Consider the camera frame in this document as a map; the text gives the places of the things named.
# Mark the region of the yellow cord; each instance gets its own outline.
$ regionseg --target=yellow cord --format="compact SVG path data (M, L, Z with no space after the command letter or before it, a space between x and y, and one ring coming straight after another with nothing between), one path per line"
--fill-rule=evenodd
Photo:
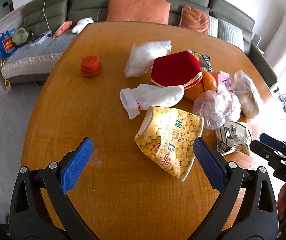
M6 60L7 59L1 60L1 67L2 68L3 68L4 63L6 62ZM4 78L4 80L5 80L5 87L6 87L7 90L9 90L11 88L11 83L6 78Z

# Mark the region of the yellow soybean print cup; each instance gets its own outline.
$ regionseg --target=yellow soybean print cup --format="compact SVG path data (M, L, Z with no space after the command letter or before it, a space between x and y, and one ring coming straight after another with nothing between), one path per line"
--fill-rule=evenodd
M194 162L194 140L201 136L203 117L167 107L151 106L134 141L152 161L184 181Z

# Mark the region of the metal screw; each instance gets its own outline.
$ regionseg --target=metal screw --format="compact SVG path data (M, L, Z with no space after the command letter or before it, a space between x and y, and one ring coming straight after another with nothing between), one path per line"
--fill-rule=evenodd
M57 162L52 162L49 164L50 169L55 169L57 167Z
M21 172L21 173L24 173L24 172L26 172L26 171L27 171L27 168L26 168L25 166L20 169L20 172Z
M237 167L237 164L234 162L229 162L229 167L235 169Z
M264 167L259 167L259 170L262 172L262 173L265 173L266 172L266 169Z

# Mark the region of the blue gripper pad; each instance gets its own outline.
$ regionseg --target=blue gripper pad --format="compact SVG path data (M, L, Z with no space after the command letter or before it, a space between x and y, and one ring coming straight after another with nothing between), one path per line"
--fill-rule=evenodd
M283 143L268 136L267 134L263 133L260 135L260 142L264 143L265 145L271 147L276 151L282 151Z
M223 193L225 189L224 171L213 157L207 145L204 145L203 141L197 138L193 143L193 151L212 188Z
M85 168L85 165L92 156L92 153L93 142L90 139L86 139L83 141L82 145L80 145L73 159L62 173L61 188L64 194L66 194L68 190L74 188L77 180Z

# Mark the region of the pink package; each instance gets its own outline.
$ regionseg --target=pink package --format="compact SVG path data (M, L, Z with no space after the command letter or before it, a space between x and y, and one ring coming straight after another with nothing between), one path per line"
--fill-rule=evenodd
M229 73L223 72L223 71L213 71L211 72L212 76L216 80L216 84L224 83L225 88L227 90L231 89L232 86L232 78L230 77Z

